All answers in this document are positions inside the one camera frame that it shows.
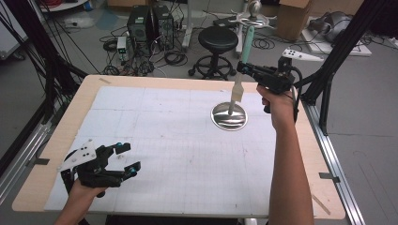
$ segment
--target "person's right hand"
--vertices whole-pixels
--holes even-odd
[[[257,92],[263,97],[262,103],[270,106],[272,125],[278,130],[283,125],[293,124],[293,99],[290,91],[276,95],[269,91],[266,87],[258,85]]]

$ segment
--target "round stool seat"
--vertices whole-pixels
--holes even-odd
[[[212,53],[226,53],[237,46],[237,34],[228,28],[210,26],[199,34],[199,43]]]

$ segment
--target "brown box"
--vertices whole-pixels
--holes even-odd
[[[281,0],[275,34],[295,41],[304,28],[312,6],[312,0]]]
[[[150,0],[108,0],[109,7],[132,7],[135,5],[150,5]]]

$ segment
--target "reflective metal disc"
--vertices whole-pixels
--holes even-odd
[[[211,119],[214,124],[225,130],[239,130],[245,127],[248,122],[248,115],[242,107],[235,104],[232,114],[228,114],[230,102],[218,104],[211,111]]]

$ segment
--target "human arm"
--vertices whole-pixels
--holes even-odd
[[[314,224],[313,203],[293,118],[291,93],[274,95],[257,87],[264,105],[271,105],[276,130],[274,172],[269,198],[269,225]]]
[[[55,225],[75,225],[84,218],[94,198],[107,187],[86,187],[77,179]]]

